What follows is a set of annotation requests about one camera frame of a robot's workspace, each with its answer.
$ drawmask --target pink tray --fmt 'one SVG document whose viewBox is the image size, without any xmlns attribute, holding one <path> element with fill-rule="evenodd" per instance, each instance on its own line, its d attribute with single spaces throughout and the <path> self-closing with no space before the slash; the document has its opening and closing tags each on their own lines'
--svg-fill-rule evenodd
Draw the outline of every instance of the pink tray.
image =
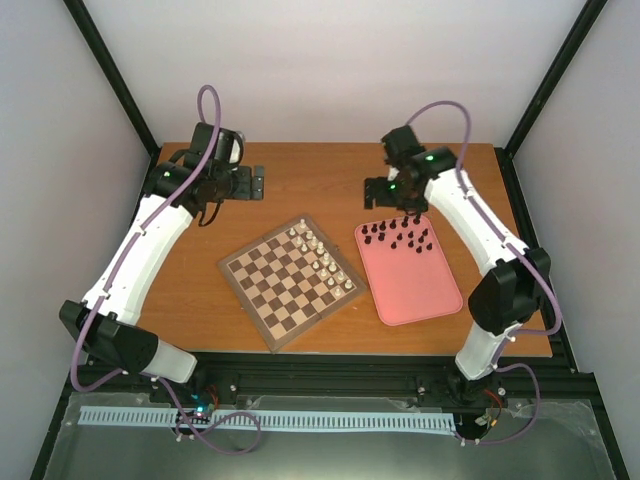
<svg viewBox="0 0 640 480">
<path fill-rule="evenodd" d="M 385 220 L 387 228 L 382 241 L 378 240 L 380 230 L 371 233 L 373 223 L 360 225 L 355 231 L 380 320 L 395 326 L 460 311 L 462 295 L 431 223 L 422 215 L 418 225 L 413 223 L 415 217 L 411 217 L 408 227 L 403 228 L 403 218 Z M 390 228 L 393 220 L 396 221 L 395 229 Z M 365 225 L 367 235 L 372 237 L 369 245 L 365 244 L 367 235 L 362 233 Z M 424 229 L 428 229 L 428 233 L 421 244 L 418 238 Z M 411 231 L 414 232 L 413 248 L 408 246 Z M 402 240 L 397 240 L 399 233 L 402 233 Z M 394 241 L 397 247 L 392 249 Z M 432 245 L 431 250 L 426 249 L 428 244 Z M 416 253 L 419 246 L 422 246 L 422 253 Z"/>
</svg>

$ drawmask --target white enclosure wall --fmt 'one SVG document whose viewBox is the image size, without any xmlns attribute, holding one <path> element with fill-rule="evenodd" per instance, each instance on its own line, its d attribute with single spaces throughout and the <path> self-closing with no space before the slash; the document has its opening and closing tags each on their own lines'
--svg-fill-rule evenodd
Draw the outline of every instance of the white enclosure wall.
<svg viewBox="0 0 640 480">
<path fill-rule="evenodd" d="M 504 145 L 584 0 L 87 0 L 159 141 L 191 138 L 220 91 L 250 141 L 375 142 L 425 103 L 467 105 Z M 460 141 L 442 109 L 423 140 Z"/>
<path fill-rule="evenodd" d="M 0 1 L 0 477 L 29 478 L 148 157 L 62 2 Z"/>
<path fill-rule="evenodd" d="M 516 167 L 580 369 L 640 478 L 640 3 L 609 2 Z"/>
</svg>

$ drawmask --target wooden table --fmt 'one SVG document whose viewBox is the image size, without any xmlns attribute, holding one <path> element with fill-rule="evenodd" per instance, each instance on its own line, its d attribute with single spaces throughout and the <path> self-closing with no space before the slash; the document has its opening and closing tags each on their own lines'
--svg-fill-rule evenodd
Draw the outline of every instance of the wooden table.
<svg viewBox="0 0 640 480">
<path fill-rule="evenodd" d="M 160 161 L 187 144 L 168 143 Z M 457 151 L 458 145 L 450 145 Z M 356 225 L 392 215 L 364 210 L 363 181 L 386 175 L 379 144 L 249 143 L 243 163 L 265 166 L 262 202 L 227 201 L 207 228 L 191 227 L 176 242 L 147 296 L 139 326 L 186 350 L 268 352 L 262 337 L 216 263 L 275 227 L 308 213 L 366 278 L 353 238 Z M 470 145 L 465 167 L 485 201 L 507 227 L 515 222 L 493 151 Z M 457 314 L 389 327 L 376 314 L 370 292 L 321 321 L 282 352 L 455 354 L 471 326 L 466 300 L 480 281 L 471 254 L 435 209 L 428 216 L 458 283 L 465 307 Z M 529 328 L 543 328 L 537 313 Z M 550 356 L 546 338 L 522 336 L 510 355 Z"/>
</svg>

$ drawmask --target robotic arm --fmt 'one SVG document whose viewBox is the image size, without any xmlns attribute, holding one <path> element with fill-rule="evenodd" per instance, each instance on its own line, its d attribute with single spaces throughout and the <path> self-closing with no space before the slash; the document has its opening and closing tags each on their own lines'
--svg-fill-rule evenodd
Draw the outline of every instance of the robotic arm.
<svg viewBox="0 0 640 480">
<path fill-rule="evenodd" d="M 457 372 L 449 379 L 454 397 L 464 401 L 469 384 L 493 372 L 506 341 L 542 302 L 541 288 L 506 245 L 524 255 L 545 278 L 549 256 L 543 249 L 530 249 L 500 222 L 467 172 L 456 171 L 457 158 L 450 149 L 425 150 L 408 125 L 389 132 L 382 143 L 389 176 L 365 180 L 365 208 L 375 202 L 419 214 L 433 205 L 462 238 L 483 276 L 469 297 L 474 323 L 456 355 Z"/>
<path fill-rule="evenodd" d="M 89 313 L 99 305 L 84 349 L 127 372 L 146 373 L 179 383 L 191 378 L 196 366 L 193 355 L 136 327 L 149 287 L 176 240 L 199 213 L 199 225 L 207 226 L 225 200 L 263 198 L 264 168 L 255 167 L 252 175 L 251 167 L 241 166 L 242 134 L 221 128 L 216 148 L 196 180 L 145 228 L 145 220 L 194 171 L 213 131 L 212 125 L 198 123 L 189 148 L 176 152 L 151 172 L 143 186 L 144 196 L 136 218 L 113 260 L 81 303 L 67 300 L 60 310 L 60 319 L 77 339 Z M 178 165 L 182 156 L 184 162 Z M 205 222 L 210 203 L 216 204 L 215 211 Z M 111 280 L 110 272 L 114 269 L 118 275 Z"/>
</svg>

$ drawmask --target wooden chessboard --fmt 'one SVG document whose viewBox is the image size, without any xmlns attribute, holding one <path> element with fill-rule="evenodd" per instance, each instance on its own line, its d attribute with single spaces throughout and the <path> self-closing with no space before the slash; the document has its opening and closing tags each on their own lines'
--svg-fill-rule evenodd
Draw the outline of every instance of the wooden chessboard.
<svg viewBox="0 0 640 480">
<path fill-rule="evenodd" d="M 328 260 L 318 254 L 320 242 Z M 272 352 L 366 291 L 365 282 L 307 215 L 218 266 Z"/>
</svg>

